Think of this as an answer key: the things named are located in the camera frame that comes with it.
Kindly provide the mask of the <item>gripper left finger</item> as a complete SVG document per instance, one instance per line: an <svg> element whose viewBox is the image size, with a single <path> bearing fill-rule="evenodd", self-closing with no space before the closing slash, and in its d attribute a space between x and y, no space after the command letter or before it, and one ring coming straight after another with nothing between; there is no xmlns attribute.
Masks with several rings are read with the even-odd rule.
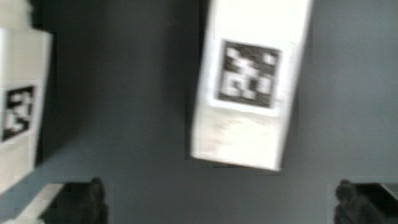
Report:
<svg viewBox="0 0 398 224"><path fill-rule="evenodd" d="M65 185L40 219L45 224L109 224L106 185L100 178Z"/></svg>

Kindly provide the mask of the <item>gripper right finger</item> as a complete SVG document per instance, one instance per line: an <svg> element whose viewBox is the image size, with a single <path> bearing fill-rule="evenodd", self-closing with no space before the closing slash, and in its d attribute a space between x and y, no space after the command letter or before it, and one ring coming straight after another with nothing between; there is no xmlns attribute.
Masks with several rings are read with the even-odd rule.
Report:
<svg viewBox="0 0 398 224"><path fill-rule="evenodd" d="M398 224L398 183L354 183L337 187L335 224Z"/></svg>

